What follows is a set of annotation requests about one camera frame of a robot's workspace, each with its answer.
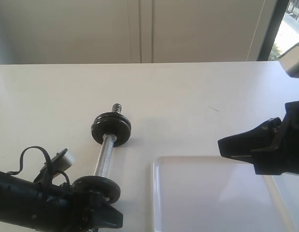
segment white tabletop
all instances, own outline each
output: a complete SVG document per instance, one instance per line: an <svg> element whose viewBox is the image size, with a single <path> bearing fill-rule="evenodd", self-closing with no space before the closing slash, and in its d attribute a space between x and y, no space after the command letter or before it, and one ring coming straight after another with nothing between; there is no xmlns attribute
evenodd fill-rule
<svg viewBox="0 0 299 232"><path fill-rule="evenodd" d="M93 174L100 145L90 126L121 103L132 135L114 149L108 172L122 190L117 231L149 232L154 160L219 156L217 140L283 117L291 101L299 101L299 79L278 62L0 65L0 171L18 170L21 151L40 145L76 156L71 181ZM33 180L42 165L29 151L20 177ZM29 231L1 222L0 230Z"/></svg>

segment grey object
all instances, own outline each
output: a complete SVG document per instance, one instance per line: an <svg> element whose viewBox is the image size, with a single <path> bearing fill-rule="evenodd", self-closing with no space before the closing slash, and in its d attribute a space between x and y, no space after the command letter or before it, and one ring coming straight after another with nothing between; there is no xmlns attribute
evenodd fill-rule
<svg viewBox="0 0 299 232"><path fill-rule="evenodd" d="M290 77L299 78L299 43L289 48L278 60Z"/></svg>
<svg viewBox="0 0 299 232"><path fill-rule="evenodd" d="M120 114L121 110L122 110L121 104L116 103L112 107L113 113ZM110 166L112 150L116 140L117 137L114 134L108 133L103 136L103 143L98 156L98 161L97 161L94 175L106 177L108 168Z"/></svg>

